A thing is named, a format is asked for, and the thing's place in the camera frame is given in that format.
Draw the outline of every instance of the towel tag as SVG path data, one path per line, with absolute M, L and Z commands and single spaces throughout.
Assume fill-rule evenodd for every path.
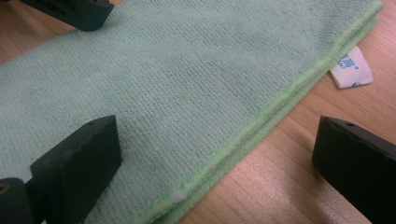
M 373 82 L 369 64 L 357 46 L 348 54 L 345 54 L 330 71 L 339 89 L 357 87 Z

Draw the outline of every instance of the wood grain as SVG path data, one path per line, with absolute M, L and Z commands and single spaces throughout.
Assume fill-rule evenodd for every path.
M 327 74 L 180 223 L 370 223 L 311 156 L 320 115 L 396 143 L 396 2 L 383 2 L 378 25 L 359 43 L 375 82 L 338 90 Z M 0 63 L 72 29 L 18 1 L 0 3 Z

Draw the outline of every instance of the black plastic piece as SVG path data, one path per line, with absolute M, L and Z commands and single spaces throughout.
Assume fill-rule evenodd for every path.
M 16 178 L 1 180 L 8 187 L 0 194 L 0 223 L 81 223 L 120 163 L 116 117 L 90 121 L 35 161 L 33 178 L 25 185 Z M 16 210 L 15 204 L 23 212 L 5 212 Z
M 321 117 L 312 162 L 373 223 L 396 223 L 396 146 L 340 119 Z
M 114 5 L 108 0 L 21 0 L 22 3 L 82 31 L 102 27 Z

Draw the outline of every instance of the screw hole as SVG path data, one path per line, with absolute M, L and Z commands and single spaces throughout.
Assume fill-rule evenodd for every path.
M 5 193 L 8 189 L 9 189 L 9 184 L 8 183 L 0 184 L 0 194 Z

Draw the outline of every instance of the microfiber cloth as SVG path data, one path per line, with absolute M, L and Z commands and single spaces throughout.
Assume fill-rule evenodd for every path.
M 85 223 L 180 220 L 375 25 L 373 0 L 127 1 L 0 65 L 0 177 L 116 115 L 123 162 Z

